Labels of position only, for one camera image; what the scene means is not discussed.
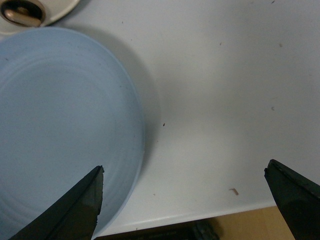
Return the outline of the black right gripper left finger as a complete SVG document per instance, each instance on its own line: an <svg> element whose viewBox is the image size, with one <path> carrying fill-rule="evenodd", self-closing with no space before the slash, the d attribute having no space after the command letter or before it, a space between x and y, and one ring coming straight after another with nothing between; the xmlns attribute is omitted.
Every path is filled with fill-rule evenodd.
<svg viewBox="0 0 320 240"><path fill-rule="evenodd" d="M104 169L96 166L12 240L90 240L103 201Z"/></svg>

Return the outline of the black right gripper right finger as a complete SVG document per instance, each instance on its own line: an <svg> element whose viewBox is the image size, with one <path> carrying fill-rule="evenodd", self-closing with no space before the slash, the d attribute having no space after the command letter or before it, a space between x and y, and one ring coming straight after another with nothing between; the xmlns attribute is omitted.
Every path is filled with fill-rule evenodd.
<svg viewBox="0 0 320 240"><path fill-rule="evenodd" d="M296 240L320 238L320 186L272 159L264 177L282 217Z"/></svg>

